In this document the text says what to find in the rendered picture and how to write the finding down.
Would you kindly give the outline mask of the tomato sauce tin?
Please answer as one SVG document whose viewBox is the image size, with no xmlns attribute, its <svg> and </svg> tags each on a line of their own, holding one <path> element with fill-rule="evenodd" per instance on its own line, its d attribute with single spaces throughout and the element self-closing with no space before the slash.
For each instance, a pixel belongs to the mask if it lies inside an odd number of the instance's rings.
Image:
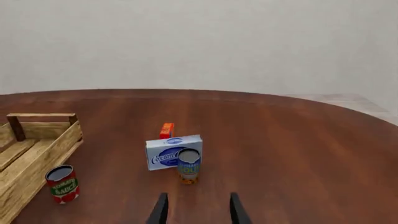
<svg viewBox="0 0 398 224">
<path fill-rule="evenodd" d="M 80 195 L 80 188 L 73 166 L 57 166 L 48 171 L 45 180 L 53 199 L 58 204 L 74 201 Z"/>
</svg>

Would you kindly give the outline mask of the alphabet soup tin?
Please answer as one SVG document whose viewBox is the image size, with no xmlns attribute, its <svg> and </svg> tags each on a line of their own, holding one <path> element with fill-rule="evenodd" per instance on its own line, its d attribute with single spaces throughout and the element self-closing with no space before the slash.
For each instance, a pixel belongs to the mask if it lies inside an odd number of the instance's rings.
<svg viewBox="0 0 398 224">
<path fill-rule="evenodd" d="M 201 155 L 196 149 L 182 149 L 177 157 L 177 170 L 183 184 L 198 182 Z"/>
</svg>

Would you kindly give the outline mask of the wooden slat tray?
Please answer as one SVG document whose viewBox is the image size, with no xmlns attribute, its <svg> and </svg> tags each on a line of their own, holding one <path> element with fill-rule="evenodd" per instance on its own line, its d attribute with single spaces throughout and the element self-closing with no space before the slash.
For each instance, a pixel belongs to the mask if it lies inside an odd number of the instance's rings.
<svg viewBox="0 0 398 224">
<path fill-rule="evenodd" d="M 0 126 L 0 224 L 10 224 L 44 185 L 45 175 L 83 143 L 74 113 L 10 113 Z"/>
</svg>

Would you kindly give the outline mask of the orange food box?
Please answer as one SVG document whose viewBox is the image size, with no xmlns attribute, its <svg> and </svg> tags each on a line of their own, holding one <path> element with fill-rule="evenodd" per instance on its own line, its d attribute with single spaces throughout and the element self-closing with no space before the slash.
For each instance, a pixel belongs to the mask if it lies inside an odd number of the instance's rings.
<svg viewBox="0 0 398 224">
<path fill-rule="evenodd" d="M 174 137 L 174 124 L 164 123 L 159 133 L 159 139 L 168 139 L 173 137 Z"/>
</svg>

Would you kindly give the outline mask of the blue cream cheese box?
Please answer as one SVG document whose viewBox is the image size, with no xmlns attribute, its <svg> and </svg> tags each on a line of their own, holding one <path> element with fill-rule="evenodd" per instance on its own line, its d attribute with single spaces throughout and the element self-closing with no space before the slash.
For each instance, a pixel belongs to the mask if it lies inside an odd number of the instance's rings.
<svg viewBox="0 0 398 224">
<path fill-rule="evenodd" d="M 203 140 L 200 135 L 146 141 L 145 152 L 149 171 L 177 167 L 178 154 L 194 149 L 202 157 Z"/>
</svg>

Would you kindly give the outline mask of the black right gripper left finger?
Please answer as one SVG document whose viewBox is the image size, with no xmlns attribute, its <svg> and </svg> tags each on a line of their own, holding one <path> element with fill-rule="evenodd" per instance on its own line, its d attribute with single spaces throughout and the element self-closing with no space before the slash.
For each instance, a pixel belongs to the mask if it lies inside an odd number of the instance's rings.
<svg viewBox="0 0 398 224">
<path fill-rule="evenodd" d="M 166 224 L 169 210 L 169 198 L 167 193 L 161 193 L 152 209 L 146 224 Z"/>
</svg>

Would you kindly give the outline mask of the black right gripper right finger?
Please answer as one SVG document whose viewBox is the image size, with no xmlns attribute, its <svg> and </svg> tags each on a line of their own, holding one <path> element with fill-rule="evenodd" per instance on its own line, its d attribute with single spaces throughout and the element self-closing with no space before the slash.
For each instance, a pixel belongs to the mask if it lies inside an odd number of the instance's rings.
<svg viewBox="0 0 398 224">
<path fill-rule="evenodd" d="M 229 200 L 229 212 L 232 224 L 251 224 L 251 219 L 246 213 L 243 204 L 236 192 L 231 193 Z"/>
</svg>

